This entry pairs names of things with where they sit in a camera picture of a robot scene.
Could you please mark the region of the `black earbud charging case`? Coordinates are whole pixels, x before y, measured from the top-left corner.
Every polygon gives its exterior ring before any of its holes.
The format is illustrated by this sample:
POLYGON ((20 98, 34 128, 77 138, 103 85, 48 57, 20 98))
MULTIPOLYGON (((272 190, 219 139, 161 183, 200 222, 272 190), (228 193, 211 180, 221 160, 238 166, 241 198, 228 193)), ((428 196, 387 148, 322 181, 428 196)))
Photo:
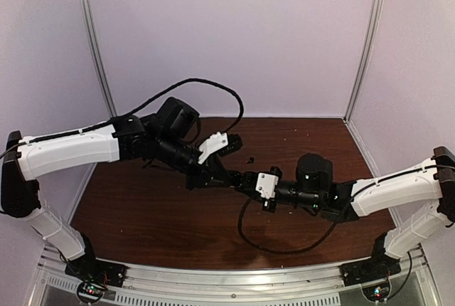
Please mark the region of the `black earbud charging case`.
POLYGON ((236 191, 251 191, 256 184, 256 175, 254 172, 237 172, 232 177, 232 186, 236 191))

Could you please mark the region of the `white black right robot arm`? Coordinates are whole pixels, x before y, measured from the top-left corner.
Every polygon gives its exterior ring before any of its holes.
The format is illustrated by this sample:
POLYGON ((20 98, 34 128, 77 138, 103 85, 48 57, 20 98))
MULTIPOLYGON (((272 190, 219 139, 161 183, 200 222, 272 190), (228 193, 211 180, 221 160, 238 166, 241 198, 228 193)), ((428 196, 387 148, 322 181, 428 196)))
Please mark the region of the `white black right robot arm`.
POLYGON ((312 245, 294 250, 273 250, 253 243, 237 222, 237 230, 253 248, 275 255, 307 253, 322 244, 341 223, 393 206, 426 200, 428 203, 401 226, 375 241, 372 257, 365 262, 369 278, 380 278, 407 251, 430 237, 442 227, 454 224, 454 154, 446 147, 437 147, 433 155, 409 169, 372 179, 345 183, 333 181, 333 164, 314 153, 301 156, 296 165, 295 181, 282 179, 281 171, 245 172, 235 187, 258 201, 265 211, 277 205, 310 208, 331 222, 329 229, 312 245))

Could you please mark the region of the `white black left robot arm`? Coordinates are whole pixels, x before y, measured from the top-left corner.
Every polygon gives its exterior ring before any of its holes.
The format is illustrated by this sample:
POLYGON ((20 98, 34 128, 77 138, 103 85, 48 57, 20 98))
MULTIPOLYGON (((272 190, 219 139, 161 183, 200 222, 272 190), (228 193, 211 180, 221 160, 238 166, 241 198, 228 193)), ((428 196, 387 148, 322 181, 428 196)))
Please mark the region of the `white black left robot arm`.
POLYGON ((86 164, 143 159, 158 160, 185 174, 189 189, 207 186, 214 179, 231 185, 218 157, 237 150, 240 138, 216 132, 193 147, 184 138, 199 122, 198 112, 170 97, 154 114, 115 117, 86 130, 43 137, 12 132, 1 167, 1 208, 8 216, 24 219, 67 260, 75 261, 76 271, 86 280, 96 280, 102 274, 101 262, 93 258, 87 239, 40 201, 38 178, 86 164))

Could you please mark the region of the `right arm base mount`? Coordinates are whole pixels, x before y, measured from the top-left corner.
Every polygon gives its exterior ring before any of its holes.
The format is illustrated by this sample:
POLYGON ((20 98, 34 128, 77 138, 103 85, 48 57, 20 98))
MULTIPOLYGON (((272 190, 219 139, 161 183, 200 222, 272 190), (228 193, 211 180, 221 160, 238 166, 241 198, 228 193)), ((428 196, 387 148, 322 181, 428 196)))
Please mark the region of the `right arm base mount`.
POLYGON ((341 277, 345 286, 368 283, 385 279, 401 272, 400 260, 385 254, 386 233, 377 237, 371 257, 340 266, 341 277))

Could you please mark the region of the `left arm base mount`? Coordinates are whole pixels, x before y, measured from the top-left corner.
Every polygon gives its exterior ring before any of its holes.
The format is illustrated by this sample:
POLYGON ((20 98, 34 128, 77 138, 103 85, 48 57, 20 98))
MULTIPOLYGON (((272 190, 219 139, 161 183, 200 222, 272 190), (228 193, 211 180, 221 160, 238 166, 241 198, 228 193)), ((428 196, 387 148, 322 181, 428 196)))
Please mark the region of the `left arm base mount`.
POLYGON ((65 258, 65 273, 85 282, 122 287, 127 267, 96 258, 90 239, 85 234, 82 234, 82 239, 85 245, 83 255, 74 260, 65 258))

